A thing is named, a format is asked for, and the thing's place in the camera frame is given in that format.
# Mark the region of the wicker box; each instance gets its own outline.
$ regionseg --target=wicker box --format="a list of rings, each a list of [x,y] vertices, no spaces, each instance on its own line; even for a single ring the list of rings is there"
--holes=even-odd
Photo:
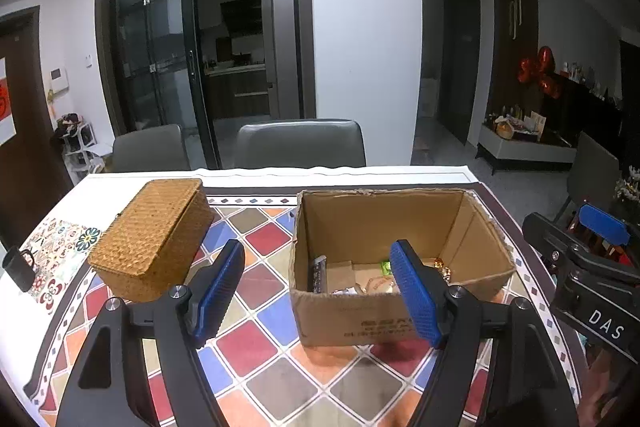
[[[111,223],[88,262],[114,295],[157,299],[181,284],[213,220],[202,182],[148,182]]]

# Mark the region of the woven basket lid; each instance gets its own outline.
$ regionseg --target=woven basket lid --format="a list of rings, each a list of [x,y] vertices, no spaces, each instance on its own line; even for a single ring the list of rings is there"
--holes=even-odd
[[[131,276],[145,273],[201,185],[196,179],[146,183],[99,239],[89,264]]]

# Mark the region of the metal screw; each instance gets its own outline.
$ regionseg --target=metal screw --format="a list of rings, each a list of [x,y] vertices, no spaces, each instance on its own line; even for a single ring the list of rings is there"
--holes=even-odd
[[[104,307],[110,312],[117,310],[120,307],[120,299],[117,297],[111,297],[104,303]]]
[[[526,299],[524,297],[516,297],[515,299],[513,299],[513,302],[515,302],[516,306],[521,310],[528,310],[529,308],[531,308],[529,299]]]
[[[454,299],[460,299],[466,294],[466,290],[457,284],[453,286],[449,286],[449,295],[451,295]]]
[[[187,286],[185,286],[184,284],[178,284],[177,286],[172,286],[171,288],[169,288],[169,296],[172,299],[179,299],[185,293],[187,293]]]

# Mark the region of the gray chair backrest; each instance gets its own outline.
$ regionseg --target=gray chair backrest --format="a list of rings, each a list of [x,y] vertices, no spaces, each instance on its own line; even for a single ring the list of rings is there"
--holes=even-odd
[[[112,172],[190,171],[179,125],[161,125],[118,136]]]
[[[236,168],[364,167],[360,126],[352,120],[281,120],[243,126]]]
[[[574,164],[566,181],[572,201],[578,206],[588,201],[608,212],[619,177],[618,158],[588,134],[580,133]]]

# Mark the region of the dark brown door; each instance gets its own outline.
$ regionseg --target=dark brown door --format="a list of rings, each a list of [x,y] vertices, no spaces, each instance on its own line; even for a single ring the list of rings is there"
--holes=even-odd
[[[0,18],[0,58],[16,134],[0,145],[0,237],[19,246],[72,187],[53,134],[40,73],[38,11]]]
[[[540,111],[542,92],[518,83],[520,61],[538,52],[538,0],[494,0],[494,62],[487,112],[520,105]]]
[[[474,108],[479,52],[480,0],[444,0],[438,119],[462,143]]]

